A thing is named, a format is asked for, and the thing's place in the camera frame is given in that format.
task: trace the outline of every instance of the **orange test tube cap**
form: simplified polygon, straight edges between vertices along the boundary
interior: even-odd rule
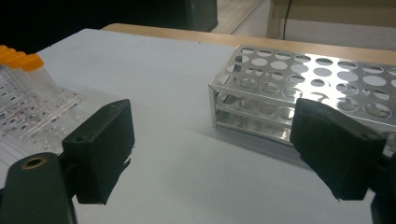
[[[6,45],[0,45],[0,51],[2,51],[3,49],[8,49]]]
[[[0,51],[0,63],[4,64],[5,60],[11,56],[12,54],[16,53],[15,49],[4,49]]]
[[[43,60],[41,60],[38,54],[28,54],[26,57],[23,57],[23,60],[20,60],[20,66],[25,72],[35,71],[37,68],[40,68],[44,65]]]
[[[23,60],[24,57],[26,57],[26,54],[22,51],[18,51],[16,53],[12,54],[11,56],[9,56],[5,60],[5,64],[8,65],[12,69],[21,67],[20,62],[21,62],[21,60]]]

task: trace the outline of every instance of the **rack hole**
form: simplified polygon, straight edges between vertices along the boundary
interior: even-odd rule
[[[320,79],[314,79],[311,81],[311,85],[314,87],[323,87],[325,85],[323,80]]]
[[[384,105],[377,103],[370,103],[364,106],[364,110],[371,116],[381,119],[387,119],[390,117],[390,109]]]
[[[288,65],[285,62],[276,61],[276,62],[271,63],[271,67],[278,69],[278,70],[283,70],[283,69],[288,68]]]
[[[371,74],[380,74],[384,72],[382,67],[373,64],[365,64],[362,69]]]
[[[305,73],[309,68],[301,63],[295,63],[291,66],[291,70],[296,73]]]
[[[272,115],[272,114],[274,114],[275,111],[276,111],[276,109],[273,105],[269,105],[269,104],[259,105],[259,112],[264,115]]]
[[[381,100],[389,99],[389,95],[386,92],[378,90],[378,89],[365,89],[365,90],[363,90],[363,94],[365,96],[372,94],[373,96],[375,96],[376,98],[381,99]]]
[[[257,52],[258,55],[262,56],[262,57],[269,57],[272,55],[272,52],[270,50],[259,50],[259,52]]]
[[[275,83],[265,82],[260,86],[260,90],[264,93],[275,94],[279,92],[279,87]]]
[[[315,68],[314,73],[320,77],[329,77],[332,75],[332,71],[327,68]]]
[[[231,73],[238,73],[242,71],[242,66],[238,64],[233,64],[227,67],[227,71]]]
[[[355,95],[359,92],[358,88],[347,83],[340,83],[335,88],[345,95]]]
[[[266,64],[268,64],[267,60],[265,60],[264,58],[253,59],[251,63],[253,63],[256,66],[265,66]]]
[[[280,72],[269,72],[267,73],[268,77],[271,77],[272,79],[276,80],[276,81],[280,81],[283,79],[283,74],[281,74]]]
[[[247,68],[247,70],[245,70],[246,74],[250,74],[254,71],[254,68]]]
[[[243,109],[250,110],[254,108],[254,102],[249,100],[241,100],[239,102],[239,106],[241,106]]]
[[[236,102],[236,97],[233,95],[223,95],[220,100],[225,104],[225,105],[232,105],[233,103]]]
[[[262,75],[262,70],[261,69],[257,69],[256,70],[256,76],[261,76]]]
[[[219,82],[223,85],[225,84],[234,84],[236,81],[236,77],[233,75],[222,75],[219,78]]]
[[[346,97],[340,97],[337,100],[338,100],[337,107],[341,110],[352,112],[359,108],[358,103],[352,99]]]
[[[292,75],[288,77],[288,82],[298,84],[305,82],[305,78],[300,75]]]
[[[235,61],[238,63],[247,63],[248,62],[248,56],[246,55],[239,55],[235,57]]]
[[[285,90],[283,90],[283,94],[290,99],[303,97],[303,92],[293,87],[287,87]]]
[[[348,69],[348,70],[353,70],[353,69],[358,68],[358,66],[355,63],[345,62],[345,61],[338,62],[338,66],[340,68],[344,68],[344,69]]]
[[[275,56],[280,60],[287,60],[291,57],[288,53],[285,52],[279,52]]]
[[[363,81],[372,86],[383,86],[387,84],[387,81],[382,77],[377,76],[366,76],[363,77]]]
[[[317,64],[329,66],[332,65],[332,60],[325,59],[325,58],[318,58],[316,59]]]
[[[299,63],[309,63],[311,58],[305,55],[297,55],[294,57],[294,60]]]
[[[242,49],[241,49],[241,52],[244,53],[244,54],[251,54],[251,53],[254,52],[254,49],[251,49],[251,48],[242,48]]]
[[[292,108],[283,108],[283,109],[279,110],[279,112],[277,114],[283,120],[289,121],[289,120],[292,120],[293,117],[294,117],[294,109],[292,109]]]
[[[388,72],[389,72],[391,75],[396,76],[396,68],[390,68],[390,69],[388,70]]]
[[[358,76],[354,73],[351,72],[339,72],[337,74],[337,76],[341,79],[343,79],[344,81],[356,81],[358,80]]]
[[[252,78],[244,78],[239,82],[239,86],[244,89],[253,89],[257,86],[257,83]]]

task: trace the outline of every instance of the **screw hole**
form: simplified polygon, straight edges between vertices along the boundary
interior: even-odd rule
[[[47,159],[45,157],[34,157],[32,159],[30,159],[29,161],[25,162],[22,165],[22,169],[23,170],[32,170],[35,169],[39,166],[41,166],[42,164],[46,163]]]

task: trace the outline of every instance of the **wooden table edge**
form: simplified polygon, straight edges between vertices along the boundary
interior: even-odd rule
[[[249,45],[268,49],[281,49],[292,52],[312,53],[368,63],[396,64],[396,51],[391,50],[359,49],[250,36],[223,35],[160,27],[139,26],[122,23],[109,24],[102,30],[125,33],[130,35],[145,35],[178,40],[189,40],[233,47],[237,47],[238,45]]]

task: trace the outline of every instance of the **white table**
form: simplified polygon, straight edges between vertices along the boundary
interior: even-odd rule
[[[207,84],[234,48],[83,30],[39,52],[55,81],[104,105],[129,98],[132,163],[78,223],[371,223],[291,147],[211,126]]]

